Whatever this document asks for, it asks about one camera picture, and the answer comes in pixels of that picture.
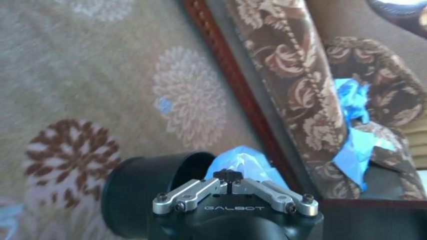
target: plastic wrap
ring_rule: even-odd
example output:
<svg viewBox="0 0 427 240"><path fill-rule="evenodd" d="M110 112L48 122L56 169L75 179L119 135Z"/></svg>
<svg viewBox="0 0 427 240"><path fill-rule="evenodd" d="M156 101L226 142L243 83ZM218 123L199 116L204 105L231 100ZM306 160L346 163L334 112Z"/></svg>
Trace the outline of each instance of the plastic wrap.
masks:
<svg viewBox="0 0 427 240"><path fill-rule="evenodd" d="M214 172L223 169L242 172L244 178L251 178L260 182L270 180L288 189L288 185L278 170L271 167L266 155L247 146L238 146L215 158L204 179L211 179Z"/></svg>
<svg viewBox="0 0 427 240"><path fill-rule="evenodd" d="M0 228L8 228L8 233L4 240L12 239L15 232L19 229L18 215L24 210L24 204L8 205L0 207Z"/></svg>
<svg viewBox="0 0 427 240"><path fill-rule="evenodd" d="M371 132L352 128L352 120L358 119L363 124L370 122L366 108L370 86L360 86L356 80L346 78L335 80L335 87L348 128L348 137L332 161L346 176L359 185L362 191L366 191L367 184L363 177L368 170L374 147L390 151L397 149L386 139L378 138Z"/></svg>

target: bolt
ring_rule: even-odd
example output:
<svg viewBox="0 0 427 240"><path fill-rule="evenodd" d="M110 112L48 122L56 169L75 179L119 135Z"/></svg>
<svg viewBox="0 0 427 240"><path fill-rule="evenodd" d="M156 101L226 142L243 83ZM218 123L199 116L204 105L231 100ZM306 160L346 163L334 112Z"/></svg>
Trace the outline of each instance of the bolt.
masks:
<svg viewBox="0 0 427 240"><path fill-rule="evenodd" d="M186 204L182 201L179 203L176 203L175 211L179 212L179 213L186 212Z"/></svg>
<svg viewBox="0 0 427 240"><path fill-rule="evenodd" d="M294 214L296 212L296 206L294 202L290 202L286 206L284 209L287 213Z"/></svg>
<svg viewBox="0 0 427 240"><path fill-rule="evenodd" d="M306 193L306 194L302 196L302 203L303 203L303 204L312 204L314 201L315 201L314 195Z"/></svg>
<svg viewBox="0 0 427 240"><path fill-rule="evenodd" d="M159 202L164 202L168 199L168 194L166 192L160 192L156 199Z"/></svg>

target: floral upholstery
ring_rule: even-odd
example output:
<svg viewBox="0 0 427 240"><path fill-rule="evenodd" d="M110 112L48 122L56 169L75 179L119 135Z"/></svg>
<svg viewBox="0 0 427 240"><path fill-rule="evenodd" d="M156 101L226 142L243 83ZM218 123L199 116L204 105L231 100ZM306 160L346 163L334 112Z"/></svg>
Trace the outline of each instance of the floral upholstery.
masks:
<svg viewBox="0 0 427 240"><path fill-rule="evenodd" d="M371 100L368 108L372 119L382 120L381 123L387 126L407 123L423 112L425 94L415 77L403 67L399 58L387 55L390 52L379 47L379 44L377 49L381 60L377 61L368 48L366 51L358 49L355 53L340 48L328 50L328 57L334 57L331 71L303 0L226 0L226 5L314 184L326 198L359 198L360 188L332 163L332 158L347 139L347 126L339 107L334 77L348 78L354 74L367 74L368 69L372 75L378 75L375 79L379 79L379 82L372 86L370 98L378 99L382 105L374 105ZM344 70L350 68L346 66L351 57L363 63L378 65L366 67L366 71L360 71L360 66L355 67L348 75ZM343 74L338 74L338 69L343 69ZM387 83L395 85L385 89ZM393 104L397 104L395 101L399 101L398 98L406 98L410 102L391 108ZM402 199L423 199L425 190L411 165L411 156L407 155L407 148L402 143L406 138L393 136L397 139L394 143L401 143L401 147L397 147L398 153L387 152L390 157L375 161L391 162L395 156L395 161L407 166L401 172L405 185Z"/></svg>
<svg viewBox="0 0 427 240"><path fill-rule="evenodd" d="M370 84L367 108L375 122L399 127L423 115L423 86L387 47L370 39L336 37L324 48L334 77Z"/></svg>
<svg viewBox="0 0 427 240"><path fill-rule="evenodd" d="M386 127L374 121L364 125L356 123L355 128L363 132L374 133L378 138L393 143L395 151L379 147L374 148L371 162L398 172L401 187L403 188L402 199L425 200L426 191L410 154L407 137L398 129Z"/></svg>

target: logo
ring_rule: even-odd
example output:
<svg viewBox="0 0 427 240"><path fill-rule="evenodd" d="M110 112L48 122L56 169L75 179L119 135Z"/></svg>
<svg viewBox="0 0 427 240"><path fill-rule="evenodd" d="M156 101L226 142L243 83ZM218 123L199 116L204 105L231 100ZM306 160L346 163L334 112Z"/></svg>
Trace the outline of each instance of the logo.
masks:
<svg viewBox="0 0 427 240"><path fill-rule="evenodd" d="M206 206L204 210L223 210L223 211L262 211L266 207L264 206Z"/></svg>

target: black cup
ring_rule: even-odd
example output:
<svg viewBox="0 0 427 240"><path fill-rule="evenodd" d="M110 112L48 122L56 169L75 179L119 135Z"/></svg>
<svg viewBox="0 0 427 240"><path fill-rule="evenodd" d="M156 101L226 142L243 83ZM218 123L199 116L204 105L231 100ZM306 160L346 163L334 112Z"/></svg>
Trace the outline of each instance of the black cup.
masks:
<svg viewBox="0 0 427 240"><path fill-rule="evenodd" d="M111 231L124 238L147 238L155 197L191 179L203 179L214 159L208 152L194 152L122 162L102 193L102 215Z"/></svg>

